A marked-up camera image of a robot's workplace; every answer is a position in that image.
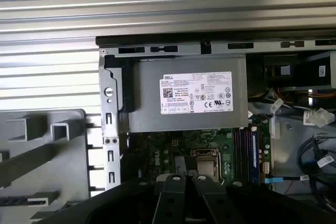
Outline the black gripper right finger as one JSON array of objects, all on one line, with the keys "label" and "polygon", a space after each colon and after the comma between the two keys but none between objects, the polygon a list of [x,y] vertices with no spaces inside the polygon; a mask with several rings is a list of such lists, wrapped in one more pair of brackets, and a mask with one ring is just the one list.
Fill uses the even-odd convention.
[{"label": "black gripper right finger", "polygon": [[335,214],[261,186],[224,187],[205,175],[193,183],[210,223],[335,223]]}]

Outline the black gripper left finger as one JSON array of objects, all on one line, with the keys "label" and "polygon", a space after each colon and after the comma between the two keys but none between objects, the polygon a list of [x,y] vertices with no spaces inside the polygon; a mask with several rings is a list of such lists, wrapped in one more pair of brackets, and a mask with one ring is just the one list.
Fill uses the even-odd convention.
[{"label": "black gripper left finger", "polygon": [[60,210],[40,223],[184,223],[186,178],[135,178]]}]

